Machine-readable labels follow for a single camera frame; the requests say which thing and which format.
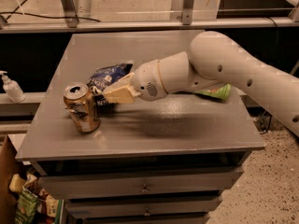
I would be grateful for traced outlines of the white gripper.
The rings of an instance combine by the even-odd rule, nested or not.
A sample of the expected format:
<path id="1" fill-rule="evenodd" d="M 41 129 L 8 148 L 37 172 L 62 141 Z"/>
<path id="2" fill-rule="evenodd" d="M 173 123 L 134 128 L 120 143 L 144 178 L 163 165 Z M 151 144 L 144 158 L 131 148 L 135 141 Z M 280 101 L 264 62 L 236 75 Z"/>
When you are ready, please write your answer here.
<path id="1" fill-rule="evenodd" d="M 106 87 L 103 96 L 111 104 L 131 104 L 138 96 L 149 102 L 163 99 L 167 92 L 160 80 L 158 64 L 154 60 L 139 65 L 133 73 Z"/>

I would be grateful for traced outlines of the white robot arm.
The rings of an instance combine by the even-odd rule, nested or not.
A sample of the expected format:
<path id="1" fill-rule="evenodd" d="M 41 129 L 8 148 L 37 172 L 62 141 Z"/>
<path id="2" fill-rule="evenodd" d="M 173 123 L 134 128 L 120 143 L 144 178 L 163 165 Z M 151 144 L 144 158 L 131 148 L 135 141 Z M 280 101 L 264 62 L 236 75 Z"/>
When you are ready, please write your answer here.
<path id="1" fill-rule="evenodd" d="M 103 95 L 109 103 L 130 104 L 136 98 L 155 101 L 222 82 L 242 90 L 299 135 L 299 78 L 261 62 L 218 32 L 197 35 L 187 52 L 139 65 Z"/>

